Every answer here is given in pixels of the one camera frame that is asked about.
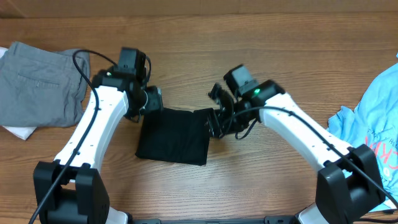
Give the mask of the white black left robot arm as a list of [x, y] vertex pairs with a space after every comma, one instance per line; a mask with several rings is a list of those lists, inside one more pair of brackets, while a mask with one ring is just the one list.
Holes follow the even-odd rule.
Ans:
[[89, 83], [90, 102], [65, 147], [52, 162], [34, 170], [41, 223], [132, 223], [116, 210], [100, 172], [110, 140], [122, 118], [137, 123], [142, 115], [162, 109], [161, 91], [149, 86], [150, 71], [102, 70]]

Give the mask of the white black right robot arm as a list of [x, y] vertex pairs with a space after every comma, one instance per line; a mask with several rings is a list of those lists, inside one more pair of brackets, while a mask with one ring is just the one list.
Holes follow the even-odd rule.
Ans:
[[354, 223], [382, 204], [386, 191], [372, 150], [353, 147], [321, 127], [272, 80], [228, 81], [228, 91], [215, 84], [208, 96], [219, 105], [210, 116], [211, 136], [238, 134], [259, 121], [282, 136], [317, 174], [315, 202], [291, 216], [266, 223]]

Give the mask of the black polo shirt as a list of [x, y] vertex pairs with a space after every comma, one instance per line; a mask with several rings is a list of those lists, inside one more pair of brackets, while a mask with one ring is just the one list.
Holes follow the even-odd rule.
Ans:
[[203, 166], [210, 141], [212, 108], [183, 111], [165, 108], [144, 116], [136, 156], [140, 159]]

